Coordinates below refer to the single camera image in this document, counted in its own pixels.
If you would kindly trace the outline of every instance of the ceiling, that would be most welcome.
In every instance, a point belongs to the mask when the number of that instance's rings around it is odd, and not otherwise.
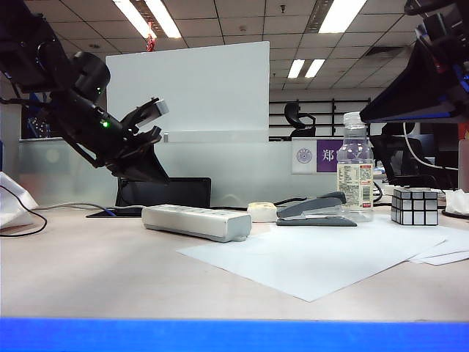
[[[164,0],[182,38],[156,50],[270,41],[270,89],[386,87],[402,72],[418,16],[405,0],[368,0],[345,33],[305,33],[315,0]],[[41,12],[68,54],[145,51],[145,41],[112,0],[26,0]],[[363,55],[374,45],[404,46],[396,57]],[[287,78],[293,59],[326,59],[314,78]]]

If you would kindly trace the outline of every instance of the chinese character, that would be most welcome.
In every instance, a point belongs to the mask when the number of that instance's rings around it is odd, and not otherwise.
[[[323,150],[322,151],[322,160],[332,161],[334,160],[334,150]]]

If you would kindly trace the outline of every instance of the gray stapler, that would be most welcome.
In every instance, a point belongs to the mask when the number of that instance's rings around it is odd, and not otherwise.
[[[357,226],[340,216],[346,202],[344,192],[332,192],[316,199],[307,199],[277,211],[278,226]]]

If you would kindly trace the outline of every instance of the fluorescent light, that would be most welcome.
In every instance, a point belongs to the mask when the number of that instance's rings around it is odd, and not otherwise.
[[[320,70],[322,64],[324,63],[324,59],[315,59],[312,63],[311,66],[308,69],[308,72],[306,73],[305,77],[306,78],[312,78],[316,76],[317,71]]]
[[[145,0],[145,2],[166,35],[170,38],[181,38],[179,29],[161,0]]]
[[[366,0],[334,0],[322,22],[320,33],[343,33]]]
[[[156,34],[150,29],[148,23],[140,15],[140,12],[132,5],[129,0],[112,0],[122,11],[125,17],[133,24],[141,36],[145,39],[148,38],[148,35],[151,34],[152,37],[156,38]]]
[[[305,60],[295,60],[292,63],[290,72],[288,72],[288,78],[297,78],[298,75],[300,74],[301,68],[303,67],[304,63],[305,63]]]

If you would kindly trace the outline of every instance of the white desk surface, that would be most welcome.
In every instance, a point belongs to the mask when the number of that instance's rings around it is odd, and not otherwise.
[[[85,219],[87,213],[43,212],[44,232],[1,241],[1,315],[469,320],[469,260],[402,263],[308,303],[176,252],[205,239],[146,230],[141,219]],[[440,224],[468,226],[444,216]]]

